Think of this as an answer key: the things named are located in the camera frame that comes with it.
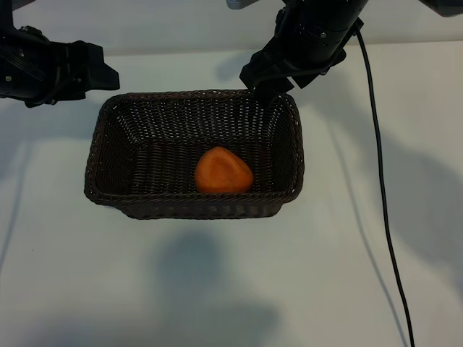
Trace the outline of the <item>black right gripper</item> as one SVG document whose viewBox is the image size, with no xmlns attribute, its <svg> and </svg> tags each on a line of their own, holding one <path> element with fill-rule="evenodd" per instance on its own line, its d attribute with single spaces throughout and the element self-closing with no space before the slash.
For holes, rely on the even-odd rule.
<svg viewBox="0 0 463 347">
<path fill-rule="evenodd" d="M 239 78 L 247 89 L 255 89 L 260 105 L 271 105 L 294 88 L 289 65 L 298 87 L 306 87 L 318 69 L 328 69 L 337 59 L 363 8 L 363 1 L 285 1 L 274 38 L 251 56 Z"/>
</svg>

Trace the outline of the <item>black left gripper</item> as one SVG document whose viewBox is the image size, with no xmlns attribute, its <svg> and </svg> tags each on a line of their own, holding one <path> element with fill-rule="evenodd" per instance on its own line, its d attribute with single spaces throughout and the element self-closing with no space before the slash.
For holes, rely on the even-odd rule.
<svg viewBox="0 0 463 347">
<path fill-rule="evenodd" d="M 88 64 L 85 77 L 85 64 Z M 86 90 L 118 90 L 119 73 L 104 62 L 101 46 L 50 41 L 31 26 L 1 26 L 1 97 L 28 108 L 82 100 Z"/>
</svg>

